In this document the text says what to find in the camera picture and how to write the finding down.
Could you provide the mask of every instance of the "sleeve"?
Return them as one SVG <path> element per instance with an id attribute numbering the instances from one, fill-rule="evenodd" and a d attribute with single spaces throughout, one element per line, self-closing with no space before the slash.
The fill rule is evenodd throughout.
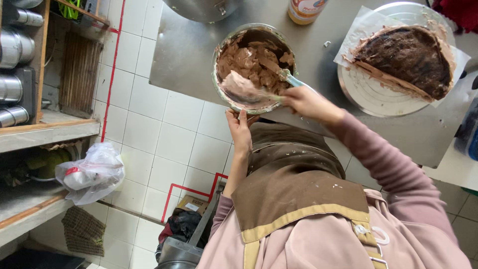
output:
<path id="1" fill-rule="evenodd" d="M 219 197 L 219 203 L 217 204 L 216 215 L 212 219 L 211 233 L 209 234 L 209 240 L 212 235 L 217 231 L 221 223 L 224 221 L 229 211 L 233 206 L 232 199 L 227 198 L 221 194 Z"/>
<path id="2" fill-rule="evenodd" d="M 458 245 L 440 192 L 408 156 L 348 112 L 329 129 L 389 192 L 389 210 L 396 218 L 434 226 Z"/>

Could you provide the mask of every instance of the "cardboard box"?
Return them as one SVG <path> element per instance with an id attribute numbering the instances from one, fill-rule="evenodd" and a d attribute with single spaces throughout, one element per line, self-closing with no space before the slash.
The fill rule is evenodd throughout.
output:
<path id="1" fill-rule="evenodd" d="M 196 211 L 199 214 L 204 215 L 204 212 L 209 205 L 208 202 L 192 197 L 189 195 L 184 196 L 184 198 L 179 202 L 176 208 L 181 208 L 187 211 Z"/>

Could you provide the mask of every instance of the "blue container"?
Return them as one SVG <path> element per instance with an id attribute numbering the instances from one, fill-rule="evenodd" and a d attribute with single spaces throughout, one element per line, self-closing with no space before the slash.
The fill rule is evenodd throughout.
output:
<path id="1" fill-rule="evenodd" d="M 455 148 L 462 154 L 478 161 L 478 98 L 471 103 L 460 129 L 456 133 Z"/>

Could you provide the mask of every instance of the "chocolate cake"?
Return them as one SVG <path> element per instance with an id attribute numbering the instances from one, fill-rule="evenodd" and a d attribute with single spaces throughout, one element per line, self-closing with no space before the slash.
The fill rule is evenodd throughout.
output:
<path id="1" fill-rule="evenodd" d="M 452 88 L 450 47 L 424 27 L 384 27 L 352 54 L 354 64 L 372 76 L 427 101 L 442 99 Z"/>

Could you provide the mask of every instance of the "woman's left hand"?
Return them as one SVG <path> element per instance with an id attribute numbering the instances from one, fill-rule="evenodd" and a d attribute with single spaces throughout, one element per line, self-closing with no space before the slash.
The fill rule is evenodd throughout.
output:
<path id="1" fill-rule="evenodd" d="M 248 155 L 252 150 L 252 138 L 249 127 L 259 119 L 258 115 L 247 115 L 245 110 L 240 113 L 232 109 L 226 110 L 229 129 L 234 140 L 234 153 Z"/>

